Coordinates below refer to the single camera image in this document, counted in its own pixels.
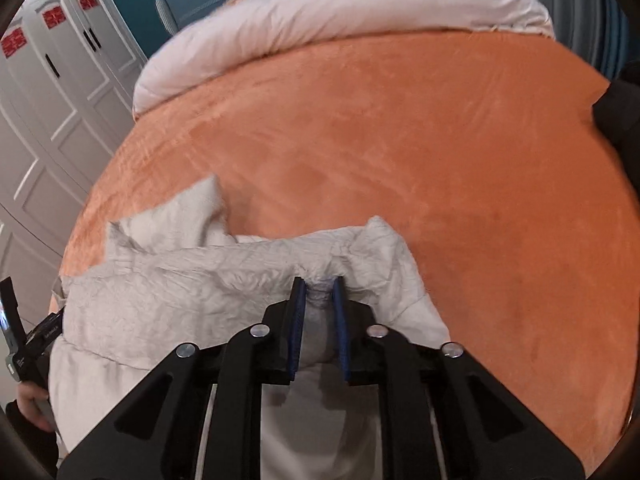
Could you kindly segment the person left hand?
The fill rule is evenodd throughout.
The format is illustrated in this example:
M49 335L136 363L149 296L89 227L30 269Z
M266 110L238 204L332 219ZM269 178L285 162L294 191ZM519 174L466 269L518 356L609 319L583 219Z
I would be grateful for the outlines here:
M38 429L53 432L54 426L40 408L49 400L49 393L34 382L20 382L16 388L16 402L21 414Z

